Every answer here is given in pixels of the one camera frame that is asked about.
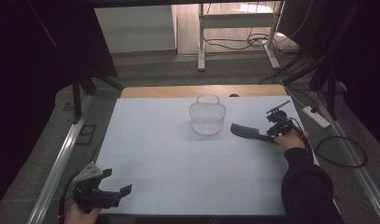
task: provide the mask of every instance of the white table surface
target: white table surface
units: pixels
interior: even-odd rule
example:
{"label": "white table surface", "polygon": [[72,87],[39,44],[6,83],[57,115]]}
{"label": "white table surface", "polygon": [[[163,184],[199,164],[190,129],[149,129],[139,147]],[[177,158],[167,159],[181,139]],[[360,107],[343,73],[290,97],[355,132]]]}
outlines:
{"label": "white table surface", "polygon": [[[195,98],[118,99],[96,165],[112,168],[100,189],[132,184],[120,206],[131,215],[284,215],[280,188],[288,169],[275,144],[238,137],[237,123],[266,133],[266,111],[289,96],[221,98],[223,130],[200,136],[190,127]],[[301,124],[292,101],[281,108]]]}

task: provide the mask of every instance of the black sleeve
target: black sleeve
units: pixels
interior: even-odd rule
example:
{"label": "black sleeve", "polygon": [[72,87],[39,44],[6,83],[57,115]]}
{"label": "black sleeve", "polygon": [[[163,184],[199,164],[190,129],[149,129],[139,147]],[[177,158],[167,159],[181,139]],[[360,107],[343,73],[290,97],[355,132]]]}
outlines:
{"label": "black sleeve", "polygon": [[330,176],[310,163],[303,148],[289,149],[285,157],[289,169],[283,177],[282,199],[289,223],[344,223],[332,200]]}

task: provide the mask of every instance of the basket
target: basket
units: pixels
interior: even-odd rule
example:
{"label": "basket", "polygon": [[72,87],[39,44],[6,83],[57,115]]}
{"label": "basket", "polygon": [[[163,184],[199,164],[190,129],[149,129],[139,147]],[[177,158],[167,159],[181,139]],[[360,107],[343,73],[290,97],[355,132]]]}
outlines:
{"label": "basket", "polygon": [[[217,98],[215,103],[202,103],[199,100],[207,96]],[[213,135],[221,131],[225,117],[225,105],[219,102],[218,96],[205,93],[190,106],[190,123],[192,129],[201,135]]]}

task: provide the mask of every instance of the power strip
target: power strip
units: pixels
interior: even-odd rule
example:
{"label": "power strip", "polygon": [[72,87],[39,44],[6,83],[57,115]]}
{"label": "power strip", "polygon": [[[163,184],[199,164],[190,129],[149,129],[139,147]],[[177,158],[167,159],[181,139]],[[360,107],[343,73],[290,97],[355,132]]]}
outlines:
{"label": "power strip", "polygon": [[309,118],[311,118],[314,122],[320,126],[320,128],[325,129],[330,126],[330,123],[326,121],[323,117],[321,117],[317,112],[312,113],[312,108],[310,106],[307,106],[303,109],[303,113],[307,115]]}

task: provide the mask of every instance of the hand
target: hand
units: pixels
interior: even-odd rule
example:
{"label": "hand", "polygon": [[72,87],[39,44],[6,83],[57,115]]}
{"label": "hand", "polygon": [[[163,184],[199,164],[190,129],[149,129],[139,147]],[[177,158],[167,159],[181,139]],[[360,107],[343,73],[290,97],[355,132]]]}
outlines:
{"label": "hand", "polygon": [[64,224],[95,224],[101,210],[102,208],[93,208],[87,214],[73,201],[65,215]]}
{"label": "hand", "polygon": [[[306,137],[308,134],[309,133],[307,131],[303,131],[303,135]],[[281,146],[285,151],[294,147],[306,148],[305,143],[301,139],[300,135],[292,129],[285,135],[275,137],[274,141],[279,144],[279,146]]]}

